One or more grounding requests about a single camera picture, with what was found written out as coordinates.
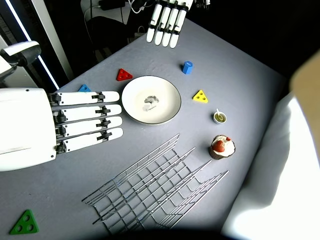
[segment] metal wire basket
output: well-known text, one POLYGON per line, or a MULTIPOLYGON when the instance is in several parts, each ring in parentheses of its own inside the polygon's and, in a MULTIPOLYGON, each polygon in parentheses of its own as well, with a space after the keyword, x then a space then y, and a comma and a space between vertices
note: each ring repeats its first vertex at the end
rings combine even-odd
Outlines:
POLYGON ((118 176, 85 197, 110 234, 146 228, 172 228, 223 177, 228 170, 204 182, 196 175, 211 160, 191 171, 174 147, 177 134, 118 176))

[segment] cupcake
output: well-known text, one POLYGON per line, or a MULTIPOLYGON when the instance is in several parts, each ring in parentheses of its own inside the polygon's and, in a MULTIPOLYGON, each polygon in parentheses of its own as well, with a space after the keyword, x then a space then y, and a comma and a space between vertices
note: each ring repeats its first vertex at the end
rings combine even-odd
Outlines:
POLYGON ((215 136, 209 148, 210 156, 216 160, 230 157, 235 151, 234 142, 225 135, 215 136))

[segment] bowl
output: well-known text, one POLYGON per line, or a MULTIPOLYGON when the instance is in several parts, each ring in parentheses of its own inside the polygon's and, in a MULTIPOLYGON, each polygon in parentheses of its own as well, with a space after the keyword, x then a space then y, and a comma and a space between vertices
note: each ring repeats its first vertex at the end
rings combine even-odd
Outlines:
POLYGON ((132 80, 125 86, 121 100, 130 117, 145 125, 167 123, 181 107, 177 88, 158 76, 141 76, 132 80))
POLYGON ((213 115, 213 120, 216 124, 224 124, 227 121, 227 116, 222 112, 219 111, 219 115, 223 117, 223 121, 218 121, 216 118, 218 117, 218 112, 216 111, 213 115))

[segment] white robotic hand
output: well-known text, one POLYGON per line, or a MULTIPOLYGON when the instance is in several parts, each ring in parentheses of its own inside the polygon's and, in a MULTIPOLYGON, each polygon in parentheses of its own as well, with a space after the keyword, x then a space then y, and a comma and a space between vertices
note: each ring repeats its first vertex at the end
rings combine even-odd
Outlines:
POLYGON ((154 39, 156 45, 174 48, 177 45, 181 28, 184 24, 187 11, 194 0, 157 0, 146 41, 151 43, 154 39))

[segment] white cloth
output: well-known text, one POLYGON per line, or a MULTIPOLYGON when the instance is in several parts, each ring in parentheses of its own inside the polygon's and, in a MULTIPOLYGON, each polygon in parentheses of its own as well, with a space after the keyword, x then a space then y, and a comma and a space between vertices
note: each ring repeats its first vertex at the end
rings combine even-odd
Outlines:
POLYGON ((320 240, 320 168, 296 98, 282 99, 222 234, 250 240, 320 240))

